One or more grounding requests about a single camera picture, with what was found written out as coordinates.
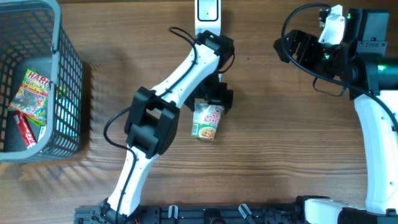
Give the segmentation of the teal snack packet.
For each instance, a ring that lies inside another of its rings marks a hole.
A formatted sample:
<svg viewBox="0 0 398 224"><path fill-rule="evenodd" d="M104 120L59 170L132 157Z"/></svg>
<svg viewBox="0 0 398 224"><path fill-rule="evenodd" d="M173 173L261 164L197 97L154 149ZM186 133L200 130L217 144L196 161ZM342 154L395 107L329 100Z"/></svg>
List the teal snack packet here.
<svg viewBox="0 0 398 224"><path fill-rule="evenodd" d="M57 93L56 100L58 102L56 114L59 118L56 122L57 129L62 134L66 134L71 138L76 138L78 131L76 130L77 120L75 107L67 98L63 97L60 92Z"/></svg>

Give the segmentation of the white barcode scanner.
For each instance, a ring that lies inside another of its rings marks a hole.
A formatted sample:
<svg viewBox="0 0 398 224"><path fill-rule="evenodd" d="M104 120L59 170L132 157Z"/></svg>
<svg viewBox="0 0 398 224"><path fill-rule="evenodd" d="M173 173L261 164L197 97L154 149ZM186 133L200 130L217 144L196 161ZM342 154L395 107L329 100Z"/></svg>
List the white barcode scanner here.
<svg viewBox="0 0 398 224"><path fill-rule="evenodd" d="M195 35L206 30L221 34L221 0L195 0Z"/></svg>

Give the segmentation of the cup noodles container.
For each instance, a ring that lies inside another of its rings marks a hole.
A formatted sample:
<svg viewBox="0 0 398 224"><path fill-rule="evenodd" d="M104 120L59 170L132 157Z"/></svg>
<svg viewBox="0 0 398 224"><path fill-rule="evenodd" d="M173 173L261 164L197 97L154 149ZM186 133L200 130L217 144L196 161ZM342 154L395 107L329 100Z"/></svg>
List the cup noodles container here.
<svg viewBox="0 0 398 224"><path fill-rule="evenodd" d="M224 107L204 100L194 102L192 137L212 141L215 138Z"/></svg>

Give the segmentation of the green haribo candy bag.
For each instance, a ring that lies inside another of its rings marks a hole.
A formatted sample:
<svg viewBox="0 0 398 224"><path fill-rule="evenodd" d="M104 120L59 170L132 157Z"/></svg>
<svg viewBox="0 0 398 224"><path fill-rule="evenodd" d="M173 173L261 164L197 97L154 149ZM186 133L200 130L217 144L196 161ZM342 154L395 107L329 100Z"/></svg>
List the green haribo candy bag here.
<svg viewBox="0 0 398 224"><path fill-rule="evenodd" d="M50 80L35 70L27 69L25 77L8 110L21 112L38 126L47 124Z"/></svg>

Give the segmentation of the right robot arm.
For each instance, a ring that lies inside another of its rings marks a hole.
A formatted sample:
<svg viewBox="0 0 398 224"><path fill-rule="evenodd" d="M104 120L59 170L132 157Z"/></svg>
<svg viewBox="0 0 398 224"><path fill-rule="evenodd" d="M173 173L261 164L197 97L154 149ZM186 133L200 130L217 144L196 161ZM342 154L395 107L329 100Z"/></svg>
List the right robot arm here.
<svg viewBox="0 0 398 224"><path fill-rule="evenodd" d="M389 12L344 11L318 5L322 33L283 28L274 42L281 61L342 87L357 112L367 166L367 195L360 208L329 197L304 195L269 210L290 223L397 222L397 59L386 57Z"/></svg>

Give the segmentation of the grey plastic shopping basket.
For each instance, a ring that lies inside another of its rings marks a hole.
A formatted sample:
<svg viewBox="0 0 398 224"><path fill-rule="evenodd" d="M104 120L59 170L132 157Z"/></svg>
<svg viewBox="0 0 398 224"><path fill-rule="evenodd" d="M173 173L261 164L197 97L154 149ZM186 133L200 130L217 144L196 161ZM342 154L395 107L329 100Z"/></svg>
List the grey plastic shopping basket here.
<svg viewBox="0 0 398 224"><path fill-rule="evenodd" d="M26 148L8 106L27 69L50 80L47 124L37 141L40 127L29 121L36 145ZM66 159L81 148L83 64L62 27L57 1L1 1L1 161L28 163ZM62 134L56 122L60 92L75 107L78 135Z"/></svg>

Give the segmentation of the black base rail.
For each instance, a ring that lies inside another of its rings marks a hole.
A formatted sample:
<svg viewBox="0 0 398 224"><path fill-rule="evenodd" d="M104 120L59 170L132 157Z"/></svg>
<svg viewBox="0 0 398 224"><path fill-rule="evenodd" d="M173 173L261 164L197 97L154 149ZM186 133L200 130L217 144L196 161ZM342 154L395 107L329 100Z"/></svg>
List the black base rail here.
<svg viewBox="0 0 398 224"><path fill-rule="evenodd" d="M303 210L295 203L253 206L184 207L140 206L118 223L306 223Z"/></svg>

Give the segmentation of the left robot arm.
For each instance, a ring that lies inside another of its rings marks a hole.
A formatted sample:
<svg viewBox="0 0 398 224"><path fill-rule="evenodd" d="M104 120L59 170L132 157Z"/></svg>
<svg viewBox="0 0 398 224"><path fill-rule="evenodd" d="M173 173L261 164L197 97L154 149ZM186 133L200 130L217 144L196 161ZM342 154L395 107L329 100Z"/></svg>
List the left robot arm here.
<svg viewBox="0 0 398 224"><path fill-rule="evenodd" d="M196 36L178 27L170 31L190 44L188 57L160 84L152 89L140 87L131 106L114 115L103 130L106 136L111 123L127 115L127 139L121 146L126 160L116 188L100 206L100 215L107 223L133 221L153 163L175 139L182 106L193 110L196 99L226 111L233 105L233 91L220 81L223 66L234 59L233 39L208 30Z"/></svg>

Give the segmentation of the red snack bar wrapper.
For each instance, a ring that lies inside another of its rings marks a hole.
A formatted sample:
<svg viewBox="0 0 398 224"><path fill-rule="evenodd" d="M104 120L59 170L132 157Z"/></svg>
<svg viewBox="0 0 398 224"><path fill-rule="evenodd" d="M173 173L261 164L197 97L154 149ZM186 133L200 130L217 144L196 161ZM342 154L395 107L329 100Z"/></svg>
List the red snack bar wrapper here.
<svg viewBox="0 0 398 224"><path fill-rule="evenodd" d="M13 117L20 131L22 140L24 141L26 148L28 149L32 148L37 143L37 141L25 116L21 112L17 112Z"/></svg>

